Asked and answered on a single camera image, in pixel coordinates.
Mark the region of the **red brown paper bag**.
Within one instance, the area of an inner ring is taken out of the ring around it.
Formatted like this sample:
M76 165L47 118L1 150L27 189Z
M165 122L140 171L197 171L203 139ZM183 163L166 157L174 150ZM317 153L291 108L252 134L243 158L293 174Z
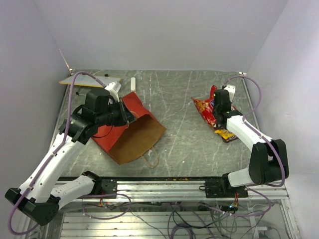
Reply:
M136 93L125 95L123 100L137 119L128 126L101 126L92 137L119 165L143 157L166 132L166 128L143 106Z

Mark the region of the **orange red chips packet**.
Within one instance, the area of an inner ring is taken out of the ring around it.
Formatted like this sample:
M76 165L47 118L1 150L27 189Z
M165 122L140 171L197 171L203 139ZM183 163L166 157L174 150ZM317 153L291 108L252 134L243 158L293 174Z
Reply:
M211 128L216 127L216 119L213 115L213 109L214 109L214 99L210 98L207 100L200 100L197 98L191 98L196 109L200 113L201 117L204 121L210 125Z

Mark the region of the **red snack packet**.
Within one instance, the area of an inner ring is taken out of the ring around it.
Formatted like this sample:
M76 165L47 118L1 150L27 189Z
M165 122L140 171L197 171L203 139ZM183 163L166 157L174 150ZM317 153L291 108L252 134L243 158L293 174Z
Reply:
M229 100L229 93L224 89L217 89L215 86L211 90L211 98L214 99L214 109L218 112L228 112L231 110L231 102Z

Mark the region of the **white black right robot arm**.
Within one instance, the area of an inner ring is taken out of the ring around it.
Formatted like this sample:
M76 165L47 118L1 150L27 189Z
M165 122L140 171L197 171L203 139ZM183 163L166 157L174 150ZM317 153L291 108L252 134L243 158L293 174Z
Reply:
M250 124L241 112L232 109L233 91L227 88L213 94L213 115L218 126L234 133L250 150L249 166L226 174L220 184L220 193L231 197L237 187L268 185L281 187L289 176L286 144L281 139L272 139Z

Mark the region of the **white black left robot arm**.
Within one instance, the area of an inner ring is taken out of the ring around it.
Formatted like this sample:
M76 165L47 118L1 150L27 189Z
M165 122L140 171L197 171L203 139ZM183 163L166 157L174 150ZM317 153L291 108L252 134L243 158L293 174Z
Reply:
M52 147L36 170L18 188L9 188L5 198L15 210L44 226L73 200L83 196L98 197L102 192L102 178L90 171L60 187L55 184L67 162L100 127L127 126L135 120L117 93L92 89L83 104L68 112Z

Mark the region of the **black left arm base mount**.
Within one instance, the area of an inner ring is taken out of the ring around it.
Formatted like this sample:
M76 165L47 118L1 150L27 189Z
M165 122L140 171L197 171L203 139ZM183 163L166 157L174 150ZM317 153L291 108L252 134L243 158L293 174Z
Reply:
M102 197L105 195L107 199L115 199L117 194L118 184L114 179L94 179L94 185L92 191L88 195L82 196L82 198L94 198Z

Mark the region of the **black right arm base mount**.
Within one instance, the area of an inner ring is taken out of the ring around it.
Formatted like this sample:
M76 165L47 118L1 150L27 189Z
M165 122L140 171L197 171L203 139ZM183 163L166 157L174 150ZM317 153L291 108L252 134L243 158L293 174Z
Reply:
M205 192L206 198L247 198L248 192L245 186L232 187L227 177L213 177L199 186L200 191Z

